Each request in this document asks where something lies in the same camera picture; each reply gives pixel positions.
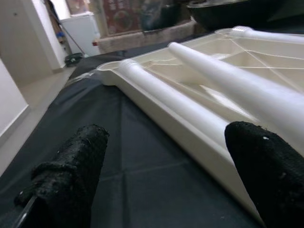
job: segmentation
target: dark object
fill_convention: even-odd
[[[260,26],[285,0],[194,0],[188,9],[194,19],[207,30],[237,25]]]
[[[304,14],[274,20],[267,24],[261,25],[261,27],[256,28],[256,30],[304,34]]]
[[[142,3],[140,22],[143,31],[175,25],[180,17],[181,5],[170,0],[145,0]]]
[[[227,148],[268,228],[302,228],[304,159],[278,135],[245,122],[226,127]]]
[[[77,63],[79,63],[83,57],[84,57],[84,55],[81,52],[68,55],[65,58],[65,64],[67,67],[72,67],[72,66],[76,65]]]
[[[26,207],[26,211],[40,209],[30,211],[30,214],[36,213],[34,216],[21,215],[18,227],[33,227],[30,217],[48,218],[41,227],[50,227],[50,224],[56,228],[90,227],[91,206],[107,136],[108,133],[96,125],[80,128],[61,146],[52,162],[42,163],[33,170],[32,184],[19,193],[15,204]]]

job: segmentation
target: white plastic rod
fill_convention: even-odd
[[[122,61],[118,71],[139,90],[151,95],[152,100],[173,118],[187,125],[206,144],[232,162],[224,138],[224,130],[228,125],[226,120],[151,75],[133,60]]]
[[[304,95],[177,43],[170,52],[304,156]]]
[[[234,27],[230,35],[233,37],[244,37],[251,39],[263,39],[270,41],[279,41],[279,42],[289,42],[289,43],[299,43],[304,44],[304,37],[293,36],[282,33],[273,33],[273,32],[261,32],[255,31],[250,27],[246,26],[236,26]]]

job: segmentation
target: white plastic tray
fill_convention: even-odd
[[[231,29],[222,29],[212,35],[185,42],[183,45],[295,91],[301,93],[304,91],[304,45],[230,37],[230,31]],[[221,90],[199,73],[183,65],[167,48],[135,57],[133,60],[140,63],[154,77],[227,122],[247,121],[268,127],[267,123],[260,122],[229,100]],[[194,132],[187,124],[187,120],[175,115],[156,96],[138,87],[120,73],[119,63],[111,62],[98,68],[100,71],[105,71],[103,83],[119,87],[259,219],[258,212],[242,184],[229,153],[221,151],[223,145],[213,145],[201,134]]]

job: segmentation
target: white baseboard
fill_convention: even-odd
[[[27,104],[24,109],[16,116],[12,123],[7,127],[2,135],[0,135],[0,147],[8,140],[8,138],[13,134],[17,127],[23,122],[25,117],[30,112],[30,106]]]

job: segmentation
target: floor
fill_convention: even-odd
[[[68,81],[74,67],[19,88],[30,106],[29,114],[0,147],[0,176],[14,159],[24,142],[35,129],[48,106]]]

